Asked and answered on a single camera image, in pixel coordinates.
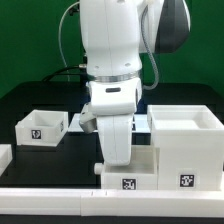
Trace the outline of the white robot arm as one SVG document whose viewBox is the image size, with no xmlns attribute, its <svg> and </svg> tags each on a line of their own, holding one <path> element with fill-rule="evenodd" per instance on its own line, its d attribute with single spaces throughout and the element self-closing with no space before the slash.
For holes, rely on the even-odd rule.
<svg viewBox="0 0 224 224">
<path fill-rule="evenodd" d="M 97 130 L 110 166 L 130 163 L 132 120 L 142 91 L 140 55 L 171 53 L 187 39 L 185 0 L 80 0 L 90 102 L 82 128 Z"/>
</svg>

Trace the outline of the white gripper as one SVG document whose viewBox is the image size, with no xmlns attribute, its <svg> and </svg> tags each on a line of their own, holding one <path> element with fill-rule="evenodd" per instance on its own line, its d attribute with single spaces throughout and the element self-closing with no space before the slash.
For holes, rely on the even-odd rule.
<svg viewBox="0 0 224 224">
<path fill-rule="evenodd" d="M 97 129 L 104 162 L 109 166 L 130 163 L 133 115 L 98 116 Z"/>
</svg>

